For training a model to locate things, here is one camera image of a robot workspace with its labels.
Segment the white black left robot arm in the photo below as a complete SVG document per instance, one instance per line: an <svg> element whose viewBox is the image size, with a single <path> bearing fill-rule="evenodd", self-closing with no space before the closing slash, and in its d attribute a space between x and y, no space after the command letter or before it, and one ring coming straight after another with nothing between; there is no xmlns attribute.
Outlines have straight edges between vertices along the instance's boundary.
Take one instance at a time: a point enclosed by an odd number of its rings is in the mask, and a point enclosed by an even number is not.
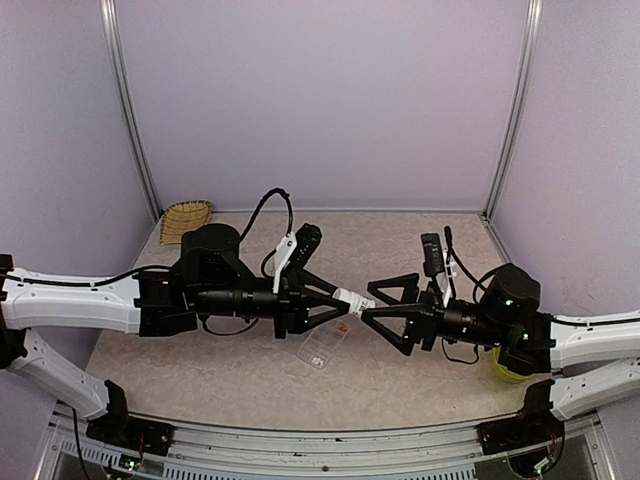
<svg viewBox="0 0 640 480"><path fill-rule="evenodd" d="M321 240L305 224L275 250L270 278L240 258L240 233L227 224L187 232L170 267L144 266L112 278L41 275L1 258L1 367L45 388L121 445L140 434L124 391L50 349L42 326L111 330L140 337L195 331L210 317L270 319L274 335L302 334L348 313L336 286L306 271Z"/></svg>

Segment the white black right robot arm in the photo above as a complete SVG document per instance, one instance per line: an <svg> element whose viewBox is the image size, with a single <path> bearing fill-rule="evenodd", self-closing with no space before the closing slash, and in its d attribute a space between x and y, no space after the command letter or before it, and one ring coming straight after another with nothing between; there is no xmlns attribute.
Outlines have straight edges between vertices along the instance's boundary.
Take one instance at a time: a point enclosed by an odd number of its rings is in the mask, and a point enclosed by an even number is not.
<svg viewBox="0 0 640 480"><path fill-rule="evenodd" d="M369 292L383 306L362 321L404 355L429 351L437 340L498 352L498 364L521 376L548 374L527 390L515 416L514 438L535 442L550 414L569 420L639 391L639 313L568 317L540 311L541 285L524 270L503 264L487 275L480 300L446 299L435 282L420 290L415 274L375 281Z"/></svg>

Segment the clear plastic pill organizer box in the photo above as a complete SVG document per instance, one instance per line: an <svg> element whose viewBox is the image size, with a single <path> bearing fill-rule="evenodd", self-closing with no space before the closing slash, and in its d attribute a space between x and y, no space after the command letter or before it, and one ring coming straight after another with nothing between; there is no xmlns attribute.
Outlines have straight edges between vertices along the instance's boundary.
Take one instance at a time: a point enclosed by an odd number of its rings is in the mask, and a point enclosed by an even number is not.
<svg viewBox="0 0 640 480"><path fill-rule="evenodd" d="M345 325L347 332L341 332L338 327ZM317 370L322 370L329 363L335 351L349 333L349 326L341 321L333 320L316 327L299 347L296 356L303 363ZM313 357L321 357L324 365L318 367L311 364Z"/></svg>

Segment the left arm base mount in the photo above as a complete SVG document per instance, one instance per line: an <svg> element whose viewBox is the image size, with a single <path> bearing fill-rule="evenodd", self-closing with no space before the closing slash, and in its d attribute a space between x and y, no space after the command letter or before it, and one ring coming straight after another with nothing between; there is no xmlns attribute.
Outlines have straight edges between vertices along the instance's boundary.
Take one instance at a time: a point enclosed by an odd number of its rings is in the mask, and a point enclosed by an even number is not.
<svg viewBox="0 0 640 480"><path fill-rule="evenodd" d="M165 457L175 427L166 422L132 416L124 390L111 380L106 380L105 386L108 393L106 413L88 421L87 437L142 454Z"/></svg>

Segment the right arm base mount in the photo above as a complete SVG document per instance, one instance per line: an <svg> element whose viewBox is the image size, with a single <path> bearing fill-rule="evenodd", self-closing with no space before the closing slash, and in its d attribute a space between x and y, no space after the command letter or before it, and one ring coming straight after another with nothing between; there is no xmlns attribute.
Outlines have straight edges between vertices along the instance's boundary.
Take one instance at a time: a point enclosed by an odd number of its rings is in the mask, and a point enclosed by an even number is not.
<svg viewBox="0 0 640 480"><path fill-rule="evenodd" d="M553 380L530 385L523 406L515 414L480 423L476 430L483 454L497 454L562 437L564 422L551 412L553 385Z"/></svg>

